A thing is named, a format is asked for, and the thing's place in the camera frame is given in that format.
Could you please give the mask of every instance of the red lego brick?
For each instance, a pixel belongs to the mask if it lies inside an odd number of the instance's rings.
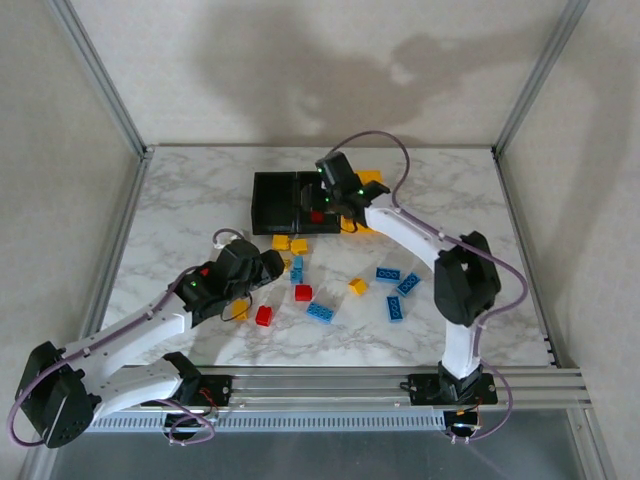
[[[296,302],[310,302],[313,298],[313,289],[310,285],[296,285]]]
[[[265,307],[262,305],[256,313],[256,323],[261,327],[268,327],[271,325],[273,319],[273,309],[271,307]]]
[[[324,213],[311,212],[311,223],[324,223]]]

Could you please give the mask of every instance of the white marble table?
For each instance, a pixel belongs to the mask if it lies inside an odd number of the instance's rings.
[[[104,326],[139,308],[190,265],[215,258],[212,233],[221,227],[251,231],[250,203],[255,171],[313,170],[323,148],[159,147],[138,203]],[[396,149],[343,149],[354,169],[380,170],[392,186],[403,168]],[[498,177],[488,149],[412,149],[412,173],[400,192],[402,203],[448,233],[474,229],[492,251],[522,271],[522,263]],[[252,237],[261,250],[271,237]],[[146,363],[168,351],[182,351],[199,365],[414,366],[435,365],[444,349],[444,320],[433,303],[433,276],[416,257],[380,234],[309,237],[305,283],[316,300],[336,310],[331,325],[304,314],[288,274],[258,290],[250,319],[210,319],[140,355]],[[385,297],[393,286],[373,281],[375,267],[415,271],[423,279],[404,300],[405,320],[391,324]],[[499,271],[503,290],[497,304],[519,292]],[[353,277],[370,288],[356,297]],[[271,327],[254,322],[258,305],[274,307]],[[495,365],[547,365],[548,355],[529,298],[510,314],[491,320],[481,352]]]

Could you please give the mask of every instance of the black tray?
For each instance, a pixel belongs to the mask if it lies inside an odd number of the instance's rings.
[[[326,213],[320,174],[256,172],[253,177],[251,225],[254,235],[340,233],[340,215]],[[321,212],[321,223],[311,212]]]

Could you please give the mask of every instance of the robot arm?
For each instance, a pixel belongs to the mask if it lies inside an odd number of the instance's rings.
[[[183,275],[167,291],[111,327],[57,349],[51,342],[30,354],[16,398],[33,388],[21,408],[49,448],[80,435],[94,418],[155,399],[187,403],[198,390],[200,373],[181,353],[155,363],[122,368],[140,353],[220,315],[235,299],[277,279],[280,254],[260,253],[234,240],[215,262]],[[50,375],[41,373],[60,365]]]
[[[445,351],[438,365],[441,394],[452,403],[464,402],[482,374],[474,352],[474,321],[493,306],[501,289],[495,265],[461,247],[451,248],[424,229],[393,205],[386,186],[375,181],[362,185],[343,153],[330,153],[316,162],[316,168],[332,210],[395,240],[433,271],[435,304],[447,320]],[[461,238],[490,253],[478,232]]]

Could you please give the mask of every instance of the white wall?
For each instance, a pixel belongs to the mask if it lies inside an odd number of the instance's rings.
[[[640,478],[640,3],[592,0],[514,144],[543,293],[620,478]]]
[[[25,449],[5,419],[29,352],[77,338],[135,159],[42,0],[0,14],[0,478]],[[33,431],[20,414],[19,432]]]
[[[280,145],[490,144],[564,3],[73,0],[147,143]]]

